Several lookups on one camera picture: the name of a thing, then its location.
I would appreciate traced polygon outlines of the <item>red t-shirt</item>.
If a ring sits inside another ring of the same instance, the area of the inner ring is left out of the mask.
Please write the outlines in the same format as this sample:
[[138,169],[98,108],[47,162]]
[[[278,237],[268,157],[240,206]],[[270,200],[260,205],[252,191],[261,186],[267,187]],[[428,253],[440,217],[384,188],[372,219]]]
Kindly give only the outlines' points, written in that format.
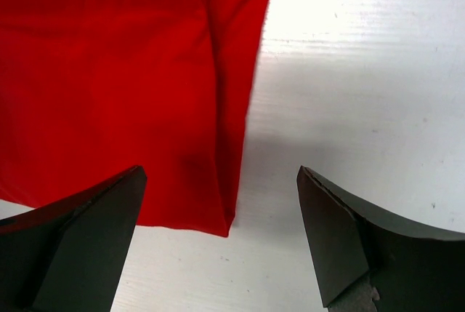
[[268,2],[1,0],[1,198],[140,165],[140,225],[227,236]]

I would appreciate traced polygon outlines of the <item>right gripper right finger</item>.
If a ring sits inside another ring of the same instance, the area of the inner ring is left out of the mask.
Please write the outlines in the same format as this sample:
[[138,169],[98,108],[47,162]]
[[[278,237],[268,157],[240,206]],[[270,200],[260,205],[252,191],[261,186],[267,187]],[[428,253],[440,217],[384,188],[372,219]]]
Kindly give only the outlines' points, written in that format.
[[410,220],[301,167],[299,203],[329,311],[462,311],[464,235]]

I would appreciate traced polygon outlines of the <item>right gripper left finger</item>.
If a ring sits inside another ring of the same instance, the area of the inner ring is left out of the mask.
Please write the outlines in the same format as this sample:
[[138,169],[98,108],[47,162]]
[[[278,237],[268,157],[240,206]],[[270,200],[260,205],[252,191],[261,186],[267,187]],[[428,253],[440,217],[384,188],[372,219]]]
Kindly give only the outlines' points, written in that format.
[[146,182],[132,167],[1,220],[1,310],[109,311]]

